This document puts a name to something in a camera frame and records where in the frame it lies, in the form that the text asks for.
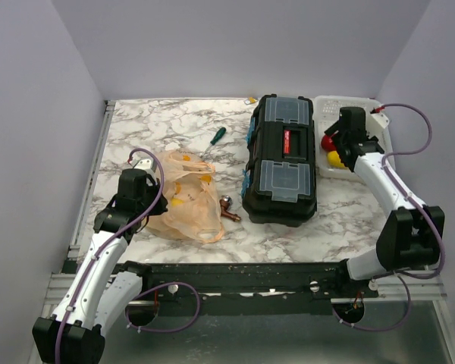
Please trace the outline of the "red fake apple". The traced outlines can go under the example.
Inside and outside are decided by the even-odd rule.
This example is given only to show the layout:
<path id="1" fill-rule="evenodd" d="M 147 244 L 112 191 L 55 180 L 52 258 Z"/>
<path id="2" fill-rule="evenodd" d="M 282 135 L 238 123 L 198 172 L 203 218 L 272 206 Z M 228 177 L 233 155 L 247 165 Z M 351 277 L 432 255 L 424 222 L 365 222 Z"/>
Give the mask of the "red fake apple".
<path id="1" fill-rule="evenodd" d="M 324 135 L 321 138 L 321 147 L 326 152 L 333 152 L 336 150 L 336 146 L 334 145 L 332 138 L 328 135 Z"/>

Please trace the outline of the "yellow fake lemon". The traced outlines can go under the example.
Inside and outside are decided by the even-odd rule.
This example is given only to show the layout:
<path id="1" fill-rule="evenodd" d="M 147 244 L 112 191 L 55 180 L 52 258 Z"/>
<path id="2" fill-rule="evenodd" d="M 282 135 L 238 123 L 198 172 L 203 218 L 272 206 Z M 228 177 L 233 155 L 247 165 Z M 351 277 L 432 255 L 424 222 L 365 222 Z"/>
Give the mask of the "yellow fake lemon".
<path id="1" fill-rule="evenodd" d="M 345 164 L 341 161 L 339 154 L 337 151 L 330 151 L 327 153 L 327 161 L 328 164 L 332 168 L 338 168 L 338 169 L 347 169 Z"/>

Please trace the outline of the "orange translucent plastic bag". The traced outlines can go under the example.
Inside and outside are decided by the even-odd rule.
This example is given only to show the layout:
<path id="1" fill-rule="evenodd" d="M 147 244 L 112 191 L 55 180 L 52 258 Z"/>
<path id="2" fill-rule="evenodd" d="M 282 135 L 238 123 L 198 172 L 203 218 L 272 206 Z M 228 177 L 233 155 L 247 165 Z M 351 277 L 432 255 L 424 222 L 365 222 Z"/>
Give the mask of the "orange translucent plastic bag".
<path id="1" fill-rule="evenodd" d="M 215 243 L 224 236 L 215 166 L 198 155 L 170 150 L 158 155 L 164 170 L 167 211 L 149 216 L 147 230 L 169 240 Z"/>

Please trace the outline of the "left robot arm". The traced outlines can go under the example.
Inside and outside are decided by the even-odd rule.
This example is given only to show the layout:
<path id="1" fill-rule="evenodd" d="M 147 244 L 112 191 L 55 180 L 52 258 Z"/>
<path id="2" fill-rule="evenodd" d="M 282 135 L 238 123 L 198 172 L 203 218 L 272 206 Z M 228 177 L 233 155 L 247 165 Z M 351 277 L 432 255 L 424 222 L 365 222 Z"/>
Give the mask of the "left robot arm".
<path id="1" fill-rule="evenodd" d="M 118 191 L 94 219 L 89 249 L 67 293 L 49 317 L 33 325 L 42 362 L 98 363 L 106 334 L 128 300 L 152 293 L 152 279 L 142 273 L 125 272 L 120 283 L 107 283 L 142 221 L 166 212 L 162 189 L 163 178 L 150 169 L 121 172 Z"/>

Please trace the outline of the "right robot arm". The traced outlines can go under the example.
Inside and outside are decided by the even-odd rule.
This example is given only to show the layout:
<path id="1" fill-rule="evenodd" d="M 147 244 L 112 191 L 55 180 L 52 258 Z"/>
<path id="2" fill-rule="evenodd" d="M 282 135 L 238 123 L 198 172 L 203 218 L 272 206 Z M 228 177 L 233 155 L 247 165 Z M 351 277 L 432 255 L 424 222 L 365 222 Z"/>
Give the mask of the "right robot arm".
<path id="1" fill-rule="evenodd" d="M 445 215 L 415 195 L 391 167 L 378 138 L 369 136 L 366 111 L 347 106 L 325 134 L 341 162 L 370 189 L 387 217 L 375 248 L 348 259 L 346 271 L 334 277 L 334 289 L 351 297 L 361 281 L 392 273 L 427 280 L 438 276 L 446 260 L 442 240 Z"/>

